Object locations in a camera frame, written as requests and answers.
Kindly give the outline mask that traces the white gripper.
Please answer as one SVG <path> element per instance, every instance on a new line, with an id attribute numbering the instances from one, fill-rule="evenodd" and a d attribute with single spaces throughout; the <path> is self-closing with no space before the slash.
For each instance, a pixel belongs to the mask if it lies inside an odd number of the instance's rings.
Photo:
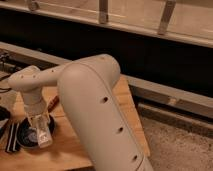
<path id="1" fill-rule="evenodd" d="M 23 93 L 22 99 L 24 102 L 24 111 L 29 117 L 35 117 L 44 113 L 46 101 L 41 92 Z M 54 118 L 51 115 L 45 115 L 44 119 L 46 121 L 45 132 L 48 136 L 51 136 L 54 132 Z M 37 120 L 35 118 L 30 119 L 30 125 L 33 130 L 37 130 Z"/>

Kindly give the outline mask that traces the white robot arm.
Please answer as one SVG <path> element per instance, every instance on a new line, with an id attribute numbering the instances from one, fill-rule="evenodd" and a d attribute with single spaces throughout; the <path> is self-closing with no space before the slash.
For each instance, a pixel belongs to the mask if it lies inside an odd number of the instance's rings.
<path id="1" fill-rule="evenodd" d="M 45 111 L 42 88 L 55 86 L 96 171 L 154 171 L 112 92 L 119 78 L 116 59 L 100 54 L 46 70 L 28 66 L 8 83 L 21 93 L 30 121 Z"/>

